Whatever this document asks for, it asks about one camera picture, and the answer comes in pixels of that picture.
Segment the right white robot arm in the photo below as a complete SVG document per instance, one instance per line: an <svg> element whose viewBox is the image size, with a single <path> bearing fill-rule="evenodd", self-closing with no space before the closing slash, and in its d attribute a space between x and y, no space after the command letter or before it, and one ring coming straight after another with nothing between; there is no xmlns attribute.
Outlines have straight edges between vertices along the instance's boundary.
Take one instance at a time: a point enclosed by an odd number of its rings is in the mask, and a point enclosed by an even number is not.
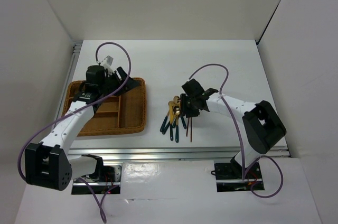
<svg viewBox="0 0 338 224"><path fill-rule="evenodd" d="M236 130L239 130L238 122L243 124L247 142L240 140L240 151L230 161L230 171L237 178L244 178L249 166L269 152L287 133L275 109L265 100L247 102L223 95L213 88L205 90L195 79L187 81L182 89L183 116L197 117L204 110L231 118Z"/></svg>

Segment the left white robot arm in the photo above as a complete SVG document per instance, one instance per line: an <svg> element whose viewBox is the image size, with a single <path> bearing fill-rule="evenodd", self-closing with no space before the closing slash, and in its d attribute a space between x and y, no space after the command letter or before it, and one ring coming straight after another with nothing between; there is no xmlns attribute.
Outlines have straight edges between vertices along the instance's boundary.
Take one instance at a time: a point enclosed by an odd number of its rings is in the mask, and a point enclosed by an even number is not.
<svg viewBox="0 0 338 224"><path fill-rule="evenodd" d="M82 155L69 160L68 151L99 109L102 98L120 96L138 86L139 82L121 67L110 72L100 65L89 66L66 115L44 139L25 148L26 183L63 191L71 180L84 175L92 181L101 180L105 174L102 158Z"/></svg>

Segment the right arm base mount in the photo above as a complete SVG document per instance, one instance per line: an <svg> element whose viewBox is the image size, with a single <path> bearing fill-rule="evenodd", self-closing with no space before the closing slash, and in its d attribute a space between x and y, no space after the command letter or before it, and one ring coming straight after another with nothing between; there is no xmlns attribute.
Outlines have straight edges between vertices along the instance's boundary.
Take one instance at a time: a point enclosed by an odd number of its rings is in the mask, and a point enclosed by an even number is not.
<svg viewBox="0 0 338 224"><path fill-rule="evenodd" d="M242 179L242 173L236 165L232 165L229 158L214 159L214 168L210 174L216 180L217 192L242 192L254 190L263 191L264 182L259 163L256 163Z"/></svg>

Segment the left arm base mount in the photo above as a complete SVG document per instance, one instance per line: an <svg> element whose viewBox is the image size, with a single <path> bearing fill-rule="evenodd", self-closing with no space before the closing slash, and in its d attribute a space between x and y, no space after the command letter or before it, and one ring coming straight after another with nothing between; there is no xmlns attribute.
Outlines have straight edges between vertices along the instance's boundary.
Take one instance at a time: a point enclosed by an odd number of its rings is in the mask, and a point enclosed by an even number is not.
<svg viewBox="0 0 338 224"><path fill-rule="evenodd" d="M102 157L81 155L70 160L73 171L72 195L120 194L121 165L105 165Z"/></svg>

